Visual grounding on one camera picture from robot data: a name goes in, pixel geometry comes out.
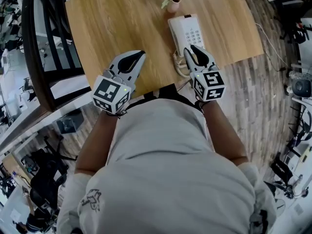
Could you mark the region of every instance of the green leaves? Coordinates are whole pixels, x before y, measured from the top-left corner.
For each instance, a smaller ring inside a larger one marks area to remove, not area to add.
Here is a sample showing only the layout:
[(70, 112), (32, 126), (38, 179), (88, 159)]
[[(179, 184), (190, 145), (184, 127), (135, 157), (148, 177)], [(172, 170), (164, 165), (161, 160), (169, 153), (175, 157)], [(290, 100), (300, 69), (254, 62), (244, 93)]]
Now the green leaves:
[(166, 7), (168, 5), (170, 0), (165, 0), (164, 2), (162, 2), (161, 4), (161, 8), (163, 9), (164, 7)]

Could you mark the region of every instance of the wooden floor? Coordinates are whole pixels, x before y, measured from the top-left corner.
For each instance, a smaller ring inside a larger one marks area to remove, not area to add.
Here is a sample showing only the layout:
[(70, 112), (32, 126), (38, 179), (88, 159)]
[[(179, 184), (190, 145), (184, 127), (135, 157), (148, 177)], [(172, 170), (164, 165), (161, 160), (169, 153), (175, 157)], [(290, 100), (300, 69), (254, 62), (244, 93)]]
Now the wooden floor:
[[(246, 0), (255, 22), (262, 25), (279, 55), (288, 64), (297, 61), (295, 45), (280, 40), (281, 27), (273, 17), (274, 7), (267, 0)], [(278, 151), (283, 151), (291, 133), (289, 122), (295, 122), (295, 112), (290, 108), (292, 101), (283, 93), (283, 84), (287, 82), (285, 72), (277, 72), (285, 66), (276, 56), (264, 33), (259, 29), (264, 51), (267, 55), (250, 58), (224, 68), (227, 79), (227, 94), (221, 106), (231, 124), (237, 130), (246, 146), (248, 156), (260, 169), (262, 176), (269, 176), (268, 164)], [(189, 86), (181, 89), (181, 94), (195, 101)], [(64, 135), (62, 152), (76, 156), (90, 133), (99, 115), (92, 104), (82, 107), (84, 123), (74, 134)], [(51, 138), (56, 147), (58, 128), (55, 123), (40, 131), (20, 155), (44, 146), (43, 136)], [(71, 173), (74, 162), (68, 162)]]

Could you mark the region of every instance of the white telephone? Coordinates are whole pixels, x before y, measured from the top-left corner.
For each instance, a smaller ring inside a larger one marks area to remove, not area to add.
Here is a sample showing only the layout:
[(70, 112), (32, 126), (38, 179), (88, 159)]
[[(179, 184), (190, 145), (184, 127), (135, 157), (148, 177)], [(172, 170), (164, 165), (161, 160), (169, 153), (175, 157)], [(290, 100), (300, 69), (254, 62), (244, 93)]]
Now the white telephone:
[(184, 56), (184, 48), (189, 49), (193, 54), (190, 48), (191, 44), (205, 48), (197, 14), (169, 19), (168, 24), (180, 57)]

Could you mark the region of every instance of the desk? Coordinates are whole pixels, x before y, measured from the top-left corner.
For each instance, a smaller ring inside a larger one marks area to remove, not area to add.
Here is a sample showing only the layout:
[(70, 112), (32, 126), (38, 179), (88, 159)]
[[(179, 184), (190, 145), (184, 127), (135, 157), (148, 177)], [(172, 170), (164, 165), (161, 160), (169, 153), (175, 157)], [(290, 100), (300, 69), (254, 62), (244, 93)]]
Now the desk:
[(263, 54), (259, 32), (245, 0), (182, 0), (175, 15), (163, 0), (68, 0), (66, 11), (78, 55), (91, 87), (113, 58), (144, 50), (136, 80), (140, 96), (183, 78), (175, 69), (169, 18), (198, 14), (206, 49), (220, 67)]
[(3, 160), (3, 166), (8, 171), (8, 173), (13, 177), (15, 182), (19, 186), (24, 186), (29, 189), (29, 186), (27, 183), (21, 179), (21, 177), (25, 178), (27, 182), (30, 184), (30, 180), (32, 179), (32, 175), (30, 175), (26, 169), (24, 168), (23, 164), (15, 157), (13, 153), (10, 153), (8, 156), (6, 156)]
[(21, 151), (25, 146), (27, 146), (37, 135), (38, 135), (38, 132), (33, 133), (32, 135), (30, 135), (15, 150), (13, 150), (12, 153), (14, 153), (14, 155), (17, 155), (19, 153), (19, 151)]

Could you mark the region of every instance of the wrist strap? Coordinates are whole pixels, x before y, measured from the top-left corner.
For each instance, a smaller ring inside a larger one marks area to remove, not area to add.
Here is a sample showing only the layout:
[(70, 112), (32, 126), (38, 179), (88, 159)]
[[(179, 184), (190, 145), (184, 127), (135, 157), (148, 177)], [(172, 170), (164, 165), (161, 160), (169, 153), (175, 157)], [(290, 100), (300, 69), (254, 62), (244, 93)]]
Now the wrist strap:
[(126, 113), (127, 113), (126, 110), (122, 110), (120, 113), (117, 113), (117, 114), (113, 115), (113, 114), (111, 114), (111, 113), (109, 113), (109, 112), (106, 111), (106, 114), (107, 114), (108, 116), (111, 116), (111, 117), (118, 117), (119, 119), (120, 119), (121, 116), (125, 115)]
[(203, 106), (205, 106), (206, 104), (208, 104), (210, 101), (201, 101), (199, 99), (199, 97), (196, 95), (196, 99), (197, 99), (197, 102), (195, 102), (195, 105), (197, 105), (201, 110), (203, 110)]

